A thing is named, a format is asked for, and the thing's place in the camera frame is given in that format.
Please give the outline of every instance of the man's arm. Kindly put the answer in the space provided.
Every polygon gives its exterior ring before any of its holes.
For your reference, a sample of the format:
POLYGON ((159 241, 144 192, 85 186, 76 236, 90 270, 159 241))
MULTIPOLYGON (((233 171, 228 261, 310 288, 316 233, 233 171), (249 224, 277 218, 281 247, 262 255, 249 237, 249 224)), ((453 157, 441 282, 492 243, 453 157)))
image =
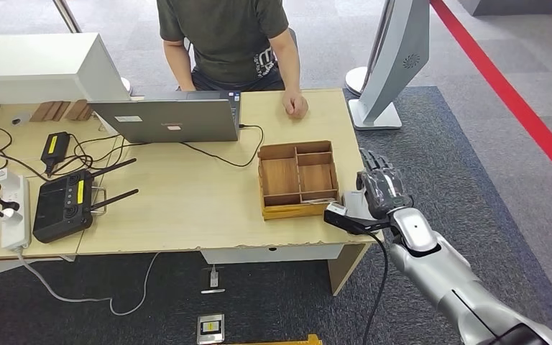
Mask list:
POLYGON ((299 53, 295 42, 287 29, 282 34, 270 39, 274 54, 278 57, 278 68, 285 83, 285 94, 282 104, 289 116, 301 119, 308 111, 308 102, 301 96, 299 86, 299 53))
POLYGON ((172 73, 182 91, 195 91, 196 87, 191 80, 191 61, 189 52, 185 49, 183 41, 164 41, 164 53, 172 73))

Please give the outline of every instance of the man's hand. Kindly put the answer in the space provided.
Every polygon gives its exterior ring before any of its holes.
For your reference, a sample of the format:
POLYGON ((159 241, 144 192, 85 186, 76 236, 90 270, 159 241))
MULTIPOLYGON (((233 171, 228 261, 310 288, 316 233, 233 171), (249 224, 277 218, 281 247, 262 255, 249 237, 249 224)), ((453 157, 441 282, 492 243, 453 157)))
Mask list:
POLYGON ((291 119, 302 119, 308 112, 308 102, 301 96, 299 90, 285 90, 282 96, 282 104, 291 119))

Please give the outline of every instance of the wooden box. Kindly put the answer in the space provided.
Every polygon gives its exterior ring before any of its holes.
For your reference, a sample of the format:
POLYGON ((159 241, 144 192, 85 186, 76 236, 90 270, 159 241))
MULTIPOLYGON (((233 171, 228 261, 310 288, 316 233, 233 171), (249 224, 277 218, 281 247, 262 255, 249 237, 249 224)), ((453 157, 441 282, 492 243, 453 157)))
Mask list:
POLYGON ((264 220, 322 215, 339 199, 331 142, 265 145, 258 157, 264 220))

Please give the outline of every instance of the white power strip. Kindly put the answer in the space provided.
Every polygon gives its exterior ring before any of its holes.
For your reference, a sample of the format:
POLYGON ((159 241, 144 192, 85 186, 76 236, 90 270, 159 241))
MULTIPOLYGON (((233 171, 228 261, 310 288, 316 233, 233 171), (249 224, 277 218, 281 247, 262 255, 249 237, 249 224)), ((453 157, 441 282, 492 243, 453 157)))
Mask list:
POLYGON ((20 205, 18 211, 4 211, 1 219, 1 248, 16 249, 28 247, 30 243, 30 203, 29 183, 21 175, 16 175, 6 168, 0 170, 2 186, 1 199, 15 201, 20 205))

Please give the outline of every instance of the wooden desk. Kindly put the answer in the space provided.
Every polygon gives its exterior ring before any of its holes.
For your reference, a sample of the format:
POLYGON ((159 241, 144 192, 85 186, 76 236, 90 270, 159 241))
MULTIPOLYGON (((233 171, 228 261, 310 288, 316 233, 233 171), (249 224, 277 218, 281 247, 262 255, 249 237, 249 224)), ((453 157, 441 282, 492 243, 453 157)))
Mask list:
MULTIPOLYGON (((304 91, 304 96, 310 111, 303 120, 292 121, 280 104, 280 92, 245 93, 241 122, 263 127, 265 144, 331 140, 340 189, 355 189, 356 173, 363 166, 344 95, 341 90, 314 90, 304 91)), ((13 116, 35 108, 5 106, 0 111, 0 127, 14 138, 14 145, 6 153, 38 171, 44 169, 39 157, 49 133, 67 131, 79 140, 107 136, 94 120, 11 125, 13 116)), ((258 141, 259 130, 248 128, 241 131, 239 142, 195 145, 231 161, 246 162, 258 141)), ((88 154, 100 157, 113 146, 114 141, 107 140, 85 148, 88 154)), ((175 143, 130 147, 125 153, 138 161, 104 175, 102 186, 109 196, 133 188, 140 189, 140 193, 109 206, 108 212, 96 217, 93 226, 83 233, 51 244, 33 239, 24 251, 25 257, 266 247, 311 252, 316 247, 341 245, 339 257, 328 261, 331 288, 336 295, 372 243, 370 237, 348 235, 324 223, 320 216, 264 221, 257 160, 249 167, 232 167, 175 143)), ((18 164, 10 163, 10 168, 31 175, 18 164)), ((30 182, 34 217, 42 181, 30 178, 30 182)), ((0 259, 12 257, 0 246, 0 259)))
MULTIPOLYGON (((241 123, 265 131, 265 144, 331 140, 341 190, 355 189, 363 168, 341 90, 305 91, 310 112, 290 120, 280 92, 245 93, 241 123)), ((233 162, 246 162, 259 130, 241 131, 239 142, 196 144, 233 162)), ((257 160, 232 167, 181 144, 131 147, 138 161, 109 173, 103 186, 110 196, 138 188, 84 231, 78 254, 186 252, 201 249, 324 246, 345 244, 329 261, 334 294, 341 289, 372 242, 323 222, 320 216, 264 221, 259 201, 257 160)))
MULTIPOLYGON (((18 105, 18 106, 3 106, 0 110, 0 127, 7 130, 13 137, 13 144, 6 149, 5 153, 10 157, 15 157, 39 172, 43 172, 45 165, 40 161, 41 152, 45 145, 45 140, 48 134, 54 132, 67 131, 73 133, 79 140, 95 139, 99 137, 107 137, 108 134, 99 131, 100 122, 98 120, 89 120, 81 122, 73 122, 61 120, 59 122, 35 122, 26 123, 18 126, 12 125, 12 119, 20 114, 33 112, 37 105, 18 105)), ((7 143, 7 136, 0 132, 0 146, 7 143)), ((69 152, 72 153, 74 141, 71 140, 69 152)), ((101 157, 106 154, 114 146, 114 139, 93 142, 84 145, 84 149, 94 157, 101 157)), ((105 165, 106 160, 96 163, 98 166, 105 165)), ((80 163, 71 163, 66 169, 75 169, 80 166, 80 163)), ((37 207, 37 194, 39 187, 43 181, 32 174, 29 170, 18 165, 15 162, 10 162, 8 168, 16 174, 23 174, 29 177, 30 203, 31 203, 31 224, 35 217, 35 209, 37 207)), ((60 255, 74 255, 77 252, 77 247, 81 239, 81 233, 75 234, 64 239, 54 241, 50 244, 43 244, 32 238, 29 248, 25 249, 25 257, 56 257, 60 255)), ((0 259, 8 259, 16 257, 12 252, 1 249, 1 224, 0 224, 0 259)))

